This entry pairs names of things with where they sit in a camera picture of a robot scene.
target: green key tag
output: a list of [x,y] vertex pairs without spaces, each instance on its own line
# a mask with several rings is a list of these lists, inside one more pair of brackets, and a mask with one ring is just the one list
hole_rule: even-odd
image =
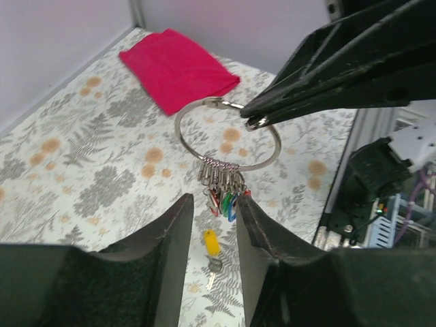
[[229,211],[230,202],[232,201],[232,197],[233,197],[233,195],[230,192],[225,195],[223,205],[222,205],[222,211],[223,211],[224,217],[227,217],[229,215],[228,211]]

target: wire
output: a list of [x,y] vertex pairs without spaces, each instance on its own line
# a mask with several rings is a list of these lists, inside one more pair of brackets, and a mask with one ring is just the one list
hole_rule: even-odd
[[364,224],[360,225],[359,227],[357,227],[357,228],[354,230],[353,234],[349,237],[349,244],[350,244],[350,245],[356,245],[356,243],[357,243],[357,240],[356,240],[356,239],[357,239],[357,237],[358,237],[358,232],[359,232],[359,230],[361,230],[361,229],[363,229],[363,228],[365,228],[365,227],[368,227],[369,225],[371,225],[374,221],[376,221],[376,220],[379,219],[380,217],[383,217],[383,215],[377,215],[377,216],[375,216],[374,218],[368,220],[366,223],[364,223]]
[[424,184],[425,188],[428,189],[430,191],[430,193],[432,193],[434,196],[436,196],[436,189],[432,189],[431,186],[429,184],[427,184],[427,180],[430,177],[435,176],[436,174],[428,174],[426,175],[424,172],[424,169],[420,169],[420,177],[421,177],[421,183]]
[[401,237],[403,237],[404,233],[406,232],[407,226],[409,225],[409,222],[411,219],[411,214],[413,212],[412,209],[415,205],[415,200],[418,197],[418,194],[423,189],[428,189],[430,191],[430,193],[432,193],[434,196],[436,196],[436,190],[432,189],[429,186],[429,184],[427,184],[427,179],[429,177],[435,176],[435,174],[433,173],[433,174],[426,175],[424,168],[421,168],[419,170],[419,175],[420,175],[421,181],[415,186],[414,190],[412,191],[412,193],[410,195],[409,205],[407,206],[407,212],[406,212],[406,216],[404,217],[403,226],[401,226],[401,229],[395,235],[394,245],[397,244],[401,240]]

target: metal frame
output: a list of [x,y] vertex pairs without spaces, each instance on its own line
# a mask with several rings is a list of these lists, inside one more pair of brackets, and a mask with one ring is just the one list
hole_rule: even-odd
[[[333,209],[350,155],[360,147],[391,134],[398,116],[398,108],[358,109],[324,207],[324,213],[331,213]],[[332,249],[341,245],[341,237],[334,232],[327,232],[326,227],[319,225],[312,243],[320,249]]]
[[134,26],[146,29],[142,0],[129,0],[129,5]]

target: white robot part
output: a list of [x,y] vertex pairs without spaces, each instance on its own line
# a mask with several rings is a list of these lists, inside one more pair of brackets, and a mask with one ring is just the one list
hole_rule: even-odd
[[390,148],[400,157],[409,159],[409,171],[414,173],[436,157],[436,116],[390,134]]

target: key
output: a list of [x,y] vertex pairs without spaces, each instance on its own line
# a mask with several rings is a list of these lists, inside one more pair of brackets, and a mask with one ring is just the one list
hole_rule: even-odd
[[209,275],[209,282],[206,285],[206,290],[210,291],[212,289],[213,282],[215,281],[215,277],[223,268],[223,262],[217,258],[210,258],[208,267],[211,270],[211,274]]

